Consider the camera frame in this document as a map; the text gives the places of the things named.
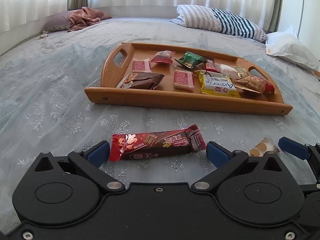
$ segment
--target pink wafer biscuit package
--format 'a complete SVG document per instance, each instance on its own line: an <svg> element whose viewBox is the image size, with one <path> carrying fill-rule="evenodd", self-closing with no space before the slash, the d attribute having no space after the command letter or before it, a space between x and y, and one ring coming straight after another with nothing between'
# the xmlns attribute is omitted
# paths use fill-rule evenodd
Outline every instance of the pink wafer biscuit package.
<svg viewBox="0 0 320 240"><path fill-rule="evenodd" d="M149 59L132 60L132 72L152 72Z"/></svg>
<svg viewBox="0 0 320 240"><path fill-rule="evenodd" d="M190 71L175 70L173 86L178 89L193 91L195 89L193 73Z"/></svg>

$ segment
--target red snack package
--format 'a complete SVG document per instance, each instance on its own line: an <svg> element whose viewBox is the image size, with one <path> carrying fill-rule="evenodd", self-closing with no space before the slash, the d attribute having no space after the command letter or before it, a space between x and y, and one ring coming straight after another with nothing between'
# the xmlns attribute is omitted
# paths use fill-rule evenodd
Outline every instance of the red snack package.
<svg viewBox="0 0 320 240"><path fill-rule="evenodd" d="M211 71L211 72L215 72L215 73L219 73L219 71L217 70L215 64L214 64L214 60L207 60L204 63L204 70L206 71Z"/></svg>
<svg viewBox="0 0 320 240"><path fill-rule="evenodd" d="M193 91L195 89L193 73L190 71L175 70L173 86L178 89Z"/></svg>
<svg viewBox="0 0 320 240"><path fill-rule="evenodd" d="M132 60L132 72L152 72L149 59Z"/></svg>
<svg viewBox="0 0 320 240"><path fill-rule="evenodd" d="M153 59L150 62L157 62L157 63L172 63L172 57L176 54L174 51L159 51L156 53L156 55L153 57Z"/></svg>
<svg viewBox="0 0 320 240"><path fill-rule="evenodd" d="M110 161L150 159L164 156L196 153L206 149L196 124L183 130L114 134Z"/></svg>

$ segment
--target cracker package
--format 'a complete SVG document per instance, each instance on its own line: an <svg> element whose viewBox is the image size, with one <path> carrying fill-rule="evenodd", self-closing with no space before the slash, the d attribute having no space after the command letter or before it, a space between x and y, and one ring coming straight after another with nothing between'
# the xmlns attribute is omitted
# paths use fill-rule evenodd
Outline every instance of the cracker package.
<svg viewBox="0 0 320 240"><path fill-rule="evenodd" d="M195 73L201 84L201 93L225 97L240 97L227 75L205 70L198 70Z"/></svg>
<svg viewBox="0 0 320 240"><path fill-rule="evenodd" d="M196 65L205 62L207 59L192 52L186 52L182 58L176 59L178 63L187 68L194 68Z"/></svg>
<svg viewBox="0 0 320 240"><path fill-rule="evenodd" d="M242 89L243 91L254 91L259 94L275 92L275 88L273 87L273 85L269 81L261 77L247 76L245 78L234 81L234 84L236 87Z"/></svg>
<svg viewBox="0 0 320 240"><path fill-rule="evenodd" d="M152 72L149 59L132 60L132 72Z"/></svg>
<svg viewBox="0 0 320 240"><path fill-rule="evenodd" d="M176 69L174 71L173 86L178 89L193 91L195 89L193 73L190 71Z"/></svg>
<svg viewBox="0 0 320 240"><path fill-rule="evenodd" d="M117 88L133 88L133 89L155 89L164 75L158 73L131 73L124 76L124 78L117 85Z"/></svg>
<svg viewBox="0 0 320 240"><path fill-rule="evenodd" d="M171 64L172 57L174 54L175 52L170 50L159 51L156 53L156 55L153 57L153 59L150 62Z"/></svg>
<svg viewBox="0 0 320 240"><path fill-rule="evenodd" d="M250 156L262 157L266 152L279 153L278 147L268 138L264 138L253 149L249 151Z"/></svg>

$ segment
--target bed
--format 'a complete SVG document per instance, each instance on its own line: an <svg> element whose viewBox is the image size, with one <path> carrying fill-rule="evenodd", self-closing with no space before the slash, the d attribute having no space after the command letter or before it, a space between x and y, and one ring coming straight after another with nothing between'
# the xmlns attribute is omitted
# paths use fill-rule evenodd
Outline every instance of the bed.
<svg viewBox="0 0 320 240"><path fill-rule="evenodd" d="M172 44L243 57L266 70L278 85L287 116L98 105L84 93L99 86L102 65L122 42ZM113 18L77 32L50 33L0 57L0 230L19 219L12 193L41 151L63 156L87 150L113 133L176 130L197 124L206 142L248 151L267 137L286 136L314 145L320 134L320 83L306 71L266 55L264 44L242 37L188 29L168 19ZM315 183L306 161L281 152L299 184ZM215 170L205 152L161 159L105 163L104 172L127 187L136 182L194 183Z"/></svg>

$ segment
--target snack package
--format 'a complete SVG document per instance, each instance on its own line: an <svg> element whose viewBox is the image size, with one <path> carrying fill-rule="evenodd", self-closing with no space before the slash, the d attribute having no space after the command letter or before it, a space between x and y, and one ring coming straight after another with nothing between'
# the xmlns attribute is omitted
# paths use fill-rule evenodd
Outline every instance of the snack package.
<svg viewBox="0 0 320 240"><path fill-rule="evenodd" d="M219 73L219 71L215 66L214 60L208 59L203 63L203 65L204 65L204 70Z"/></svg>
<svg viewBox="0 0 320 240"><path fill-rule="evenodd" d="M259 94L275 92L275 88L273 87L273 85L269 81L261 77L247 76L245 78L234 81L234 84L235 86L240 85L241 87L237 87L244 91L254 91Z"/></svg>
<svg viewBox="0 0 320 240"><path fill-rule="evenodd" d="M266 152L279 153L278 147L268 138L264 138L258 145L249 151L250 156L262 157Z"/></svg>
<svg viewBox="0 0 320 240"><path fill-rule="evenodd" d="M176 59L176 62L188 68L194 68L196 65L205 62L207 59L192 52L186 52L182 58Z"/></svg>
<svg viewBox="0 0 320 240"><path fill-rule="evenodd" d="M172 57L174 54L175 52L170 50L159 51L150 62L172 64Z"/></svg>
<svg viewBox="0 0 320 240"><path fill-rule="evenodd" d="M119 82L117 88L134 88L134 89L155 89L164 75L158 73L130 73L124 76Z"/></svg>
<svg viewBox="0 0 320 240"><path fill-rule="evenodd" d="M195 71L201 83L201 93L207 95L239 98L240 95L231 79L224 74L198 70Z"/></svg>
<svg viewBox="0 0 320 240"><path fill-rule="evenodd" d="M197 125L166 132L114 134L110 161L150 159L206 149Z"/></svg>
<svg viewBox="0 0 320 240"><path fill-rule="evenodd" d="M132 60L132 72L152 72L149 59Z"/></svg>
<svg viewBox="0 0 320 240"><path fill-rule="evenodd" d="M178 89L193 91L195 89L193 73L190 71L176 69L174 71L173 86Z"/></svg>
<svg viewBox="0 0 320 240"><path fill-rule="evenodd" d="M215 67L220 74L225 74L230 78L239 78L238 72L228 65L215 63Z"/></svg>

